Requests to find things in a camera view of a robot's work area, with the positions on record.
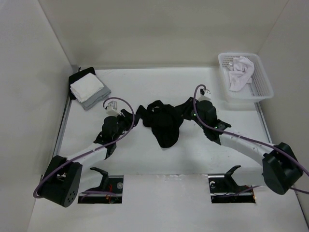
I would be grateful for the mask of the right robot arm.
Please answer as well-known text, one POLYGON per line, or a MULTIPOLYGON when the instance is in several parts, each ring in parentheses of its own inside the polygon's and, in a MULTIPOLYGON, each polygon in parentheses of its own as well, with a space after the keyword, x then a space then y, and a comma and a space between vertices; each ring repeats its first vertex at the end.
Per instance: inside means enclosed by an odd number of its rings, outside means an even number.
POLYGON ((274 193, 283 195, 308 171, 298 162, 286 143, 273 145, 238 135, 231 125, 218 119, 210 101, 193 100, 192 116, 206 137, 251 158, 262 166, 264 184, 274 193))

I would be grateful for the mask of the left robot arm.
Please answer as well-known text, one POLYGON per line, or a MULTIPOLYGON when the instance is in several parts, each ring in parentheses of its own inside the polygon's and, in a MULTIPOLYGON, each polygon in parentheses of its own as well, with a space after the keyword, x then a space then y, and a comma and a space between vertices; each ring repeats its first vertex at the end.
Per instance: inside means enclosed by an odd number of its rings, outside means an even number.
POLYGON ((116 149, 116 142, 126 136, 139 122, 140 116, 129 113, 125 109, 116 116, 104 119, 101 132, 94 140, 100 147, 78 155, 70 160, 55 156, 43 176, 43 179, 34 190, 34 197, 45 198, 63 207, 70 206, 75 200, 82 176, 82 164, 89 158, 95 157, 95 152, 106 148, 106 158, 109 158, 116 149))

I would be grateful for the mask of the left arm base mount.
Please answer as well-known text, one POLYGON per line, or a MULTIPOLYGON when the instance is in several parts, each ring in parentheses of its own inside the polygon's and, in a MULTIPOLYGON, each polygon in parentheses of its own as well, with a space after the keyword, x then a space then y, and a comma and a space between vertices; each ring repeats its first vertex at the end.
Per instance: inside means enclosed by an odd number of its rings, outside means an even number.
POLYGON ((121 204, 123 188, 124 176, 91 167, 82 176, 78 204, 121 204))

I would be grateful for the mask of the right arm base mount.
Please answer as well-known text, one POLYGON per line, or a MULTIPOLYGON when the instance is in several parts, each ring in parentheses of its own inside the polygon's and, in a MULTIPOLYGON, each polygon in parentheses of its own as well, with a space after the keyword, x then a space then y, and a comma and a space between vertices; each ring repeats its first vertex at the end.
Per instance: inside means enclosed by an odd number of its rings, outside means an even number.
POLYGON ((233 166, 226 173, 208 175, 211 203, 256 203, 252 186, 238 185, 233 178, 241 166, 233 166))

